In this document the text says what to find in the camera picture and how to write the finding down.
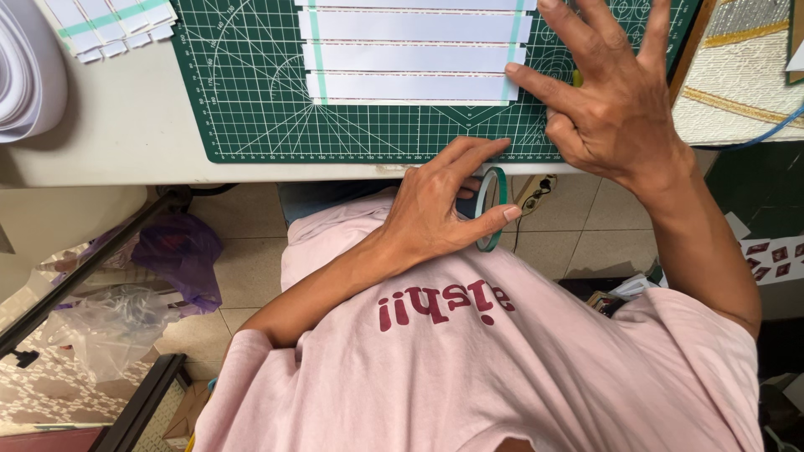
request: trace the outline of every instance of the clear plastic bag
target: clear plastic bag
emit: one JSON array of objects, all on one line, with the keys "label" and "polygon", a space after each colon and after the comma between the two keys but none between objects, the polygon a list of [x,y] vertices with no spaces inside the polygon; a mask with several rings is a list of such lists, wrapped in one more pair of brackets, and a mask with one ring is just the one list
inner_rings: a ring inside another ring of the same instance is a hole
[{"label": "clear plastic bag", "polygon": [[46,346],[72,345],[93,383],[117,380],[178,318],[178,310],[169,309],[153,290],[124,285],[51,312],[41,340]]}]

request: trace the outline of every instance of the cutting mat grid lines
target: cutting mat grid lines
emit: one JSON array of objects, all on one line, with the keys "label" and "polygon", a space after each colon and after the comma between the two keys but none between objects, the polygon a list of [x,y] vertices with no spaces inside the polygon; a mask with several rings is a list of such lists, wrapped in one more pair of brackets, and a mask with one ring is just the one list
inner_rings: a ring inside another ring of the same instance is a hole
[{"label": "cutting mat grid lines", "polygon": [[[673,0],[668,65],[699,0]],[[520,89],[508,106],[316,105],[293,0],[172,0],[173,45],[213,162],[424,162],[458,135],[509,137],[500,162],[561,162],[544,135],[544,105]],[[650,0],[613,0],[634,49]],[[567,82],[572,56],[534,16],[526,64]]]}]

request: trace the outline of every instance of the gold trim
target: gold trim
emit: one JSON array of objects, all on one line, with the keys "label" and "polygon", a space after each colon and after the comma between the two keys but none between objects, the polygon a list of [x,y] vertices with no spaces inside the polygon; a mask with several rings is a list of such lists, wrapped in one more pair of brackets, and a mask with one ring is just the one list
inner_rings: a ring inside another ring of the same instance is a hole
[{"label": "gold trim", "polygon": [[750,28],[748,30],[734,31],[732,33],[724,33],[722,35],[707,36],[707,38],[703,40],[701,47],[718,47],[726,44],[739,43],[740,41],[745,41],[747,39],[759,38],[760,36],[770,35],[771,33],[776,33],[777,31],[787,30],[789,26],[790,20],[786,18],[776,23],[769,23],[768,25]]},{"label": "gold trim", "polygon": [[[700,91],[695,88],[690,88],[688,86],[684,87],[682,95],[702,104],[710,105],[712,107],[725,110],[727,112],[736,113],[741,116],[751,117],[759,121],[769,122],[771,124],[778,124],[789,116],[785,113],[776,113],[769,110],[758,109],[750,105],[741,104],[740,102],[730,101],[729,99]],[[790,122],[789,125],[799,129],[804,129],[804,118],[796,118]]]}]

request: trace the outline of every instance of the purple plastic bag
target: purple plastic bag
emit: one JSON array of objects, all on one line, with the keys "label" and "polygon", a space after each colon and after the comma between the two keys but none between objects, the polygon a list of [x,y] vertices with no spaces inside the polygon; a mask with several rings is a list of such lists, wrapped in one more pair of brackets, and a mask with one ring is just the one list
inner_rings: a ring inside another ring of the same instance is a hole
[{"label": "purple plastic bag", "polygon": [[187,213],[159,216],[140,231],[131,261],[169,282],[190,303],[182,316],[209,314],[221,304],[212,265],[224,248],[215,231]]}]

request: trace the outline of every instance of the textured white fabric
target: textured white fabric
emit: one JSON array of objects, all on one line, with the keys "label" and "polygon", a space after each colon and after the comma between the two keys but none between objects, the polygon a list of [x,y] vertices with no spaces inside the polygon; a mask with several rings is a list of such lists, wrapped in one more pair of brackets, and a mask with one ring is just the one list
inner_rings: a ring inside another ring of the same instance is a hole
[{"label": "textured white fabric", "polygon": [[[776,113],[804,102],[804,84],[785,85],[787,30],[721,47],[700,48],[684,84],[690,88]],[[692,145],[746,142],[773,125],[680,96],[675,128]],[[786,127],[768,141],[804,139],[804,129]]]}]

